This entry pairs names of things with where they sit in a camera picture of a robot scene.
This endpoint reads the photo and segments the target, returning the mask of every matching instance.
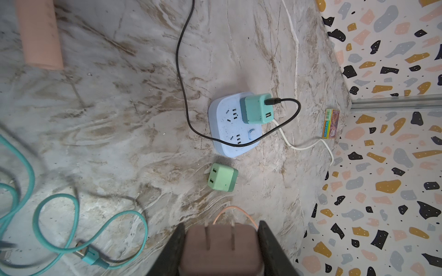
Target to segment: orange cable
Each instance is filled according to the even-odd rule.
[[[258,225],[257,225],[256,222],[253,220],[253,218],[252,218],[252,217],[251,217],[246,211],[244,211],[243,209],[241,209],[241,208],[239,208],[238,206],[235,206],[235,205],[227,206],[226,208],[222,209],[221,212],[218,213],[217,217],[216,217],[215,220],[213,221],[213,224],[215,224],[215,223],[217,222],[218,218],[219,218],[223,213],[225,213],[225,211],[227,211],[227,210],[229,210],[229,209],[238,209],[238,210],[240,210],[241,212],[243,212],[243,213],[248,217],[248,219],[253,223],[253,225],[256,227],[256,229],[258,230]]]

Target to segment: teal cable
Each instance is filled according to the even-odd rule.
[[[13,187],[6,185],[4,183],[0,183],[0,189],[6,189],[12,196],[12,207],[10,212],[3,216],[2,218],[0,218],[0,223],[2,223],[1,227],[0,227],[0,240],[3,238],[3,234],[5,233],[9,223],[11,222],[12,218],[14,217],[15,213],[17,213],[28,201],[28,199],[30,198],[32,191],[34,190],[34,185],[35,185],[35,176],[34,176],[34,170],[32,169],[32,166],[30,165],[30,163],[28,162],[28,160],[26,160],[26,158],[21,154],[21,152],[19,152],[13,145],[11,145],[6,139],[3,138],[3,136],[0,135],[0,142],[6,146],[6,148],[8,148],[12,153],[14,153],[17,158],[23,163],[23,165],[26,167],[26,170],[28,172],[29,175],[29,186],[28,186],[28,191],[26,192],[25,196],[23,197],[23,200],[18,203],[19,198],[18,198],[18,194],[16,189],[14,189]],[[48,203],[49,201],[51,201],[52,199],[55,198],[59,198],[59,197],[63,197],[63,198],[68,198],[70,199],[73,203],[74,203],[74,223],[72,226],[72,230],[71,230],[71,234],[69,235],[68,241],[66,242],[66,245],[64,246],[64,248],[61,247],[57,247],[55,245],[53,245],[52,243],[50,243],[42,234],[41,230],[40,230],[40,226],[38,224],[38,220],[40,217],[40,212],[43,208],[43,206]],[[78,226],[78,219],[80,216],[80,205],[78,203],[78,200],[69,195],[69,194],[65,194],[65,193],[61,193],[61,194],[55,194],[52,196],[47,197],[46,199],[44,199],[36,208],[35,212],[34,212],[34,216],[32,218],[32,229],[34,230],[34,234],[35,237],[37,238],[37,240],[41,243],[41,245],[43,245],[45,248],[49,249],[52,252],[55,253],[59,253],[58,256],[52,261],[50,262],[45,268],[41,269],[40,271],[31,274],[29,276],[37,276],[37,275],[41,275],[42,273],[44,273],[45,271],[47,271],[48,269],[50,269],[52,266],[54,266],[54,264],[56,264],[56,262],[58,262],[58,260],[66,253],[73,253],[75,251],[81,250],[85,247],[87,247],[88,245],[90,245],[92,242],[94,242],[94,240],[96,240],[98,238],[98,236],[100,236],[100,234],[104,231],[104,229],[106,229],[106,227],[112,222],[114,221],[116,218],[123,216],[123,215],[136,215],[138,216],[141,221],[144,224],[144,228],[145,228],[145,234],[144,234],[144,239],[143,239],[143,243],[141,245],[140,250],[129,260],[127,260],[126,262],[120,264],[120,265],[115,265],[115,266],[109,266],[107,269],[118,269],[118,268],[122,268],[123,266],[128,265],[129,263],[131,263],[132,261],[134,261],[143,251],[144,246],[146,245],[147,242],[147,237],[148,237],[148,226],[147,226],[147,222],[144,219],[143,215],[140,214],[137,211],[123,211],[120,212],[116,215],[114,215],[113,217],[111,217],[101,228],[100,230],[98,230],[98,232],[87,242],[85,242],[84,244],[77,246],[77,247],[72,247],[69,248],[68,246],[71,244],[74,236],[75,236],[75,232],[77,230],[77,226]],[[4,271],[2,271],[0,269],[0,275],[1,276],[10,276],[8,274],[6,274]]]

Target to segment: pink tube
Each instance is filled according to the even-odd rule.
[[[23,54],[28,65],[63,70],[53,0],[15,0]]]

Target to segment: white cable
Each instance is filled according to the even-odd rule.
[[[275,119],[273,119],[272,122],[273,122],[276,126],[279,126],[278,122],[277,122]],[[288,142],[288,140],[287,140],[287,138],[286,138],[284,132],[282,131],[282,128],[280,128],[280,129],[278,129],[278,130],[279,130],[279,132],[281,133],[282,138],[284,139],[284,141],[286,142],[286,144],[287,144],[289,147],[291,147],[292,149],[294,149],[294,150],[300,150],[300,151],[302,151],[302,150],[306,150],[306,149],[308,149],[308,148],[313,147],[314,145],[316,145],[316,144],[319,143],[320,141],[323,142],[324,145],[325,145],[325,147],[327,148],[328,152],[330,153],[331,158],[332,158],[332,159],[331,159],[330,166],[331,166],[331,165],[333,164],[333,162],[335,161],[335,158],[333,157],[332,150],[328,147],[328,145],[327,145],[327,143],[324,141],[324,139],[321,139],[321,138],[320,138],[319,140],[317,140],[315,143],[313,143],[312,145],[310,145],[310,146],[308,146],[308,147],[294,147],[293,145],[291,145],[291,144]]]

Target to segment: power outlet socket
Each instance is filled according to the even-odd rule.
[[[262,135],[261,125],[243,122],[240,99],[254,95],[243,92],[214,100],[209,107],[209,125],[213,138],[232,144],[245,144]],[[259,141],[246,147],[232,147],[214,141],[215,149],[227,157],[237,157],[259,144]]]

